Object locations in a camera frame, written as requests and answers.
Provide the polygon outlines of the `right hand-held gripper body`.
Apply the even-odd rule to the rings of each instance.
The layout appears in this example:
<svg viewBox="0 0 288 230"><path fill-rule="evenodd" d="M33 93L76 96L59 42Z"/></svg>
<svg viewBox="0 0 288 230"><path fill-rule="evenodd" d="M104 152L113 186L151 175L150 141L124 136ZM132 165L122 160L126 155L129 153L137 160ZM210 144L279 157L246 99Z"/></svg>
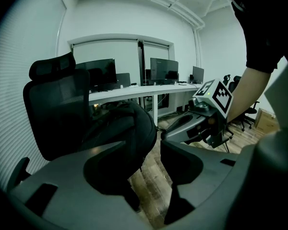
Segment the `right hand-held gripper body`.
<svg viewBox="0 0 288 230"><path fill-rule="evenodd" d="M200 136L212 148L228 140L224 131L232 102L232 93L220 79L205 82L189 100L189 111L205 118Z"/></svg>

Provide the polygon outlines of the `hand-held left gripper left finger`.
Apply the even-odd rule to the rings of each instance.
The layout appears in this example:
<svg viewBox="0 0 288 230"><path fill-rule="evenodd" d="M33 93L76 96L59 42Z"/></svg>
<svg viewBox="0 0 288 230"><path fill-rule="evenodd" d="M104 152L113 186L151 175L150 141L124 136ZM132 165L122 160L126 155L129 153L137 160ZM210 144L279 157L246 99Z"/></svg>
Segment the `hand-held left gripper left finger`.
<svg viewBox="0 0 288 230"><path fill-rule="evenodd" d="M152 230L127 203L113 163L124 142L65 155L9 192L13 206L41 230Z"/></svg>

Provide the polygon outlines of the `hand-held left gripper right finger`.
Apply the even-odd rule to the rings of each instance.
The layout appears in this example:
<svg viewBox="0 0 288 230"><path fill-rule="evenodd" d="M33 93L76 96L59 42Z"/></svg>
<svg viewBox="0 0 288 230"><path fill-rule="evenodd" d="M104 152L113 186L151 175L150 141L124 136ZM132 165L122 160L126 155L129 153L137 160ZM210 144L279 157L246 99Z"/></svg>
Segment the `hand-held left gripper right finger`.
<svg viewBox="0 0 288 230"><path fill-rule="evenodd" d="M172 224L206 201L223 183L238 155L161 141L161 162L172 180L164 223Z"/></svg>

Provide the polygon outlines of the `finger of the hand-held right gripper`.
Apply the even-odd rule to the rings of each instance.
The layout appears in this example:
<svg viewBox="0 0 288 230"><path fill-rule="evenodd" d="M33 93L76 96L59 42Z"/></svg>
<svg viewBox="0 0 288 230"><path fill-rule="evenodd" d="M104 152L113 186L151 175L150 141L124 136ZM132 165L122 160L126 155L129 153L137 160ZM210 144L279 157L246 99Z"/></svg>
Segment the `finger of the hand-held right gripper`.
<svg viewBox="0 0 288 230"><path fill-rule="evenodd" d="M206 117L202 115L182 115L161 134L162 140L191 142L205 130Z"/></svg>

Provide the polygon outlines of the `black backpack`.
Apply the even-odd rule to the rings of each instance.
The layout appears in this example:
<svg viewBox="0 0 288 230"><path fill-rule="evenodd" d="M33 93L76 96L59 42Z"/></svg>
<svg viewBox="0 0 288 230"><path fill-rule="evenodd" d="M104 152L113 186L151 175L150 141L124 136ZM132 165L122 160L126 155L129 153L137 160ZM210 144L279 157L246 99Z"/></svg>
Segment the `black backpack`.
<svg viewBox="0 0 288 230"><path fill-rule="evenodd" d="M133 210L140 201L128 179L141 168L147 154L156 143L157 130L151 115L132 101L111 102L109 109L93 119L79 151L123 141L124 145L105 157L100 165L106 178L114 176L113 189L119 189Z"/></svg>

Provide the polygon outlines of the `person's right forearm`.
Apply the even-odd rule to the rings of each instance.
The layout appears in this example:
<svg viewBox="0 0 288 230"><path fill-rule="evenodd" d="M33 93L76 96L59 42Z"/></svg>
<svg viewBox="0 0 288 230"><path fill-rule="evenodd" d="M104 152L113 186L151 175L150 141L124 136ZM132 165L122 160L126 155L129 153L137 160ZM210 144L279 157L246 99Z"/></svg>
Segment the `person's right forearm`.
<svg viewBox="0 0 288 230"><path fill-rule="evenodd" d="M268 85L270 77L271 73L246 68L232 93L233 102L228 113L228 122L243 114L260 98Z"/></svg>

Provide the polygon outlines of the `black chair with headrest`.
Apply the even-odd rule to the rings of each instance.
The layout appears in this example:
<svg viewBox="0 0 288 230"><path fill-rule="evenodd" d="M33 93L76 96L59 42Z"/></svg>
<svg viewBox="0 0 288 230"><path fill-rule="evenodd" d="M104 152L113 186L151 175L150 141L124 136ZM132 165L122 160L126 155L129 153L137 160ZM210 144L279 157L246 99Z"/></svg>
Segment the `black chair with headrest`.
<svg viewBox="0 0 288 230"><path fill-rule="evenodd" d="M241 79L241 76L235 76L233 78L233 80L230 81L230 74L228 74L228 75L224 76L223 83L228 87L229 91L231 93L233 93L233 91L236 89L240 79Z"/></svg>

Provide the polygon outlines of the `white desk leg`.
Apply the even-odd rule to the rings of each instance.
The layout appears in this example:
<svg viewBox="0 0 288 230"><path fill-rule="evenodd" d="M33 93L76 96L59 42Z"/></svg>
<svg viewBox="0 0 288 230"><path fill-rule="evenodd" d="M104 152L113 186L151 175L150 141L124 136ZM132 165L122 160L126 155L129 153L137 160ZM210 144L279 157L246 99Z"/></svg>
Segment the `white desk leg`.
<svg viewBox="0 0 288 230"><path fill-rule="evenodd" d="M157 126L157 119L158 119L158 95L152 96L152 117L154 120L155 126Z"/></svg>

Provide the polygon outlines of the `black computer monitor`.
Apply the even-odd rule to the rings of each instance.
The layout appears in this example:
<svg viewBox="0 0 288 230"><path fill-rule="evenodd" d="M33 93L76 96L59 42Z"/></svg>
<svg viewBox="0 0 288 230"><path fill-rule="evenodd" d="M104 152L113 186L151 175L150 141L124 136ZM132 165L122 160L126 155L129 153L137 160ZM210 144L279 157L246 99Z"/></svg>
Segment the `black computer monitor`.
<svg viewBox="0 0 288 230"><path fill-rule="evenodd" d="M151 58L150 80L156 84L174 84L179 80L179 63L174 60Z"/></svg>
<svg viewBox="0 0 288 230"><path fill-rule="evenodd" d="M114 89L117 83L115 59L101 59L76 64L90 74L90 91L101 92Z"/></svg>
<svg viewBox="0 0 288 230"><path fill-rule="evenodd" d="M192 69L193 82L196 84L202 84L204 80L204 69L193 66Z"/></svg>

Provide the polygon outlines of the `cardboard box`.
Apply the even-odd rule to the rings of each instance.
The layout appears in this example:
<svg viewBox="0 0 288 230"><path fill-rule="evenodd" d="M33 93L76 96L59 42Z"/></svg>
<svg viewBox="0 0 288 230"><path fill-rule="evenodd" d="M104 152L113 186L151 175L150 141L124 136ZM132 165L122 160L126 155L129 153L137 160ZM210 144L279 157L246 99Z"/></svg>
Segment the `cardboard box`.
<svg viewBox="0 0 288 230"><path fill-rule="evenodd" d="M274 113L259 108L254 126L257 130L267 134L279 129L278 121Z"/></svg>

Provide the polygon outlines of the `white roller blind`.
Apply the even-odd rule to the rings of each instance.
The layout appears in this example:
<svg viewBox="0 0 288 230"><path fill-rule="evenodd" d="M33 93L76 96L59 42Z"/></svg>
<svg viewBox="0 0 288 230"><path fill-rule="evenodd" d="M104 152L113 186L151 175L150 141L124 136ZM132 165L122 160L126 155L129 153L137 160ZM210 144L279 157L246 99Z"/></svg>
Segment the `white roller blind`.
<svg viewBox="0 0 288 230"><path fill-rule="evenodd" d="M100 40L73 47L76 63L114 59L118 67L139 65L138 44L134 40Z"/></svg>
<svg viewBox="0 0 288 230"><path fill-rule="evenodd" d="M169 59L168 46L144 42L144 59L150 63L150 58Z"/></svg>

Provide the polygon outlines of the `person's black shirt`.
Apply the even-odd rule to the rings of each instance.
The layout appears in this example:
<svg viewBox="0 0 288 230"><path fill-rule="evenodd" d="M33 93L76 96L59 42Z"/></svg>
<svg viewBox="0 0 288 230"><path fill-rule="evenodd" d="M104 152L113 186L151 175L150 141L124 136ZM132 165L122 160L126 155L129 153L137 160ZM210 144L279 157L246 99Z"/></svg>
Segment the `person's black shirt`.
<svg viewBox="0 0 288 230"><path fill-rule="evenodd" d="M246 42L246 67L272 73L288 59L288 0L232 0Z"/></svg>

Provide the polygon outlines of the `black mesh office chair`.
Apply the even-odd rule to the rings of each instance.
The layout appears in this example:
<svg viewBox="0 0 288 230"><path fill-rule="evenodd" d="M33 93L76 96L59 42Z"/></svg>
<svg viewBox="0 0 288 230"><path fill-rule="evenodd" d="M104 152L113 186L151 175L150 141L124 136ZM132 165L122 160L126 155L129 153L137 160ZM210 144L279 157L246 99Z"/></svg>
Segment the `black mesh office chair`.
<svg viewBox="0 0 288 230"><path fill-rule="evenodd" d="M38 60L30 67L31 81L23 90L37 147L47 161L76 152L89 129L90 77L75 66L72 52Z"/></svg>

